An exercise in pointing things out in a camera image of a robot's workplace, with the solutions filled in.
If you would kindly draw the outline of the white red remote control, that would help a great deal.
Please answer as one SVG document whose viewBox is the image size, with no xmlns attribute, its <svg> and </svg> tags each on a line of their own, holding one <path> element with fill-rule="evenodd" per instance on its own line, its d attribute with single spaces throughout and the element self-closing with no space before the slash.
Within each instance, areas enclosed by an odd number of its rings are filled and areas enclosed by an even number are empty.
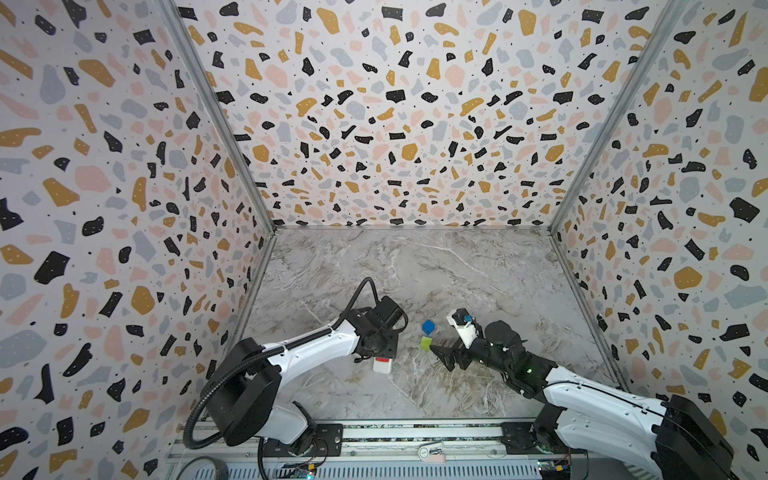
<svg viewBox="0 0 768 480">
<path fill-rule="evenodd" d="M 392 372 L 394 360 L 384 357 L 375 357 L 372 362 L 374 372 L 389 375 Z"/>
</svg>

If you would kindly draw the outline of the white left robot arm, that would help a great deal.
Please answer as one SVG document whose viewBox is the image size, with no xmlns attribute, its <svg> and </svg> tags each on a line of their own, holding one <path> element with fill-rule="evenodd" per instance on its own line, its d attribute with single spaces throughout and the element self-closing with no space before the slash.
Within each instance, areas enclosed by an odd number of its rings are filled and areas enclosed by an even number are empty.
<svg viewBox="0 0 768 480">
<path fill-rule="evenodd" d="M 303 336 L 261 345 L 238 342 L 216 367 L 190 413 L 183 432 L 188 449 L 222 440 L 237 446 L 258 437 L 285 446 L 290 455 L 307 452 L 317 424 L 298 402 L 280 405 L 282 387 L 337 358 L 356 362 L 396 357 L 398 337 L 408 325 L 403 308 L 388 296 L 372 307 L 350 304 L 330 324 Z"/>
</svg>

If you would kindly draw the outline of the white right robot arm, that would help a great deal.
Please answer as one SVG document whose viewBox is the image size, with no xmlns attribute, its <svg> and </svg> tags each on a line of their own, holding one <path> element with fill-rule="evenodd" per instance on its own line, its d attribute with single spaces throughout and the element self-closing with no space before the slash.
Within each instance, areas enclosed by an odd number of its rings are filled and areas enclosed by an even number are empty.
<svg viewBox="0 0 768 480">
<path fill-rule="evenodd" d="M 430 350 L 448 369 L 478 363 L 542 403 L 533 426 L 540 444 L 557 440 L 623 462 L 658 479 L 728 479 L 734 450 L 691 400 L 642 397 L 580 376 L 528 351 L 507 323 L 481 327 L 463 310 L 448 317 L 458 338 Z"/>
</svg>

